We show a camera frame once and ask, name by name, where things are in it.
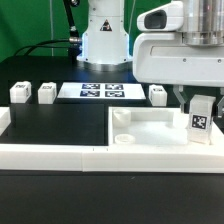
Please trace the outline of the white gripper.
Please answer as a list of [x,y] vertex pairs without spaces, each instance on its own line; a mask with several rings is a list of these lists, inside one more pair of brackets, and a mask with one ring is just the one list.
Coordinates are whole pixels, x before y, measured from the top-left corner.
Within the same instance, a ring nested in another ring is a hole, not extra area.
[[182,113],[183,85],[224,87],[224,0],[171,0],[137,18],[133,75],[143,83],[174,84]]

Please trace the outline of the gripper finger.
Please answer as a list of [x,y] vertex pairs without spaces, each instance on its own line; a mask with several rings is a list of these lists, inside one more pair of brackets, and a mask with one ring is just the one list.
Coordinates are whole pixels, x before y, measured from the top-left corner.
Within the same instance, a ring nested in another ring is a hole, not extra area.
[[221,99],[217,103],[217,116],[222,118],[224,115],[224,87],[220,88]]

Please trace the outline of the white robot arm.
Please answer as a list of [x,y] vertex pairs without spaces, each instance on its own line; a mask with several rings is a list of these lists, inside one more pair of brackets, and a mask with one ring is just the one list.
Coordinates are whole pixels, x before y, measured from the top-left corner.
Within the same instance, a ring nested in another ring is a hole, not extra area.
[[80,64],[101,71],[132,64],[143,83],[224,88],[224,0],[171,0],[140,14],[134,45],[124,0],[88,0]]

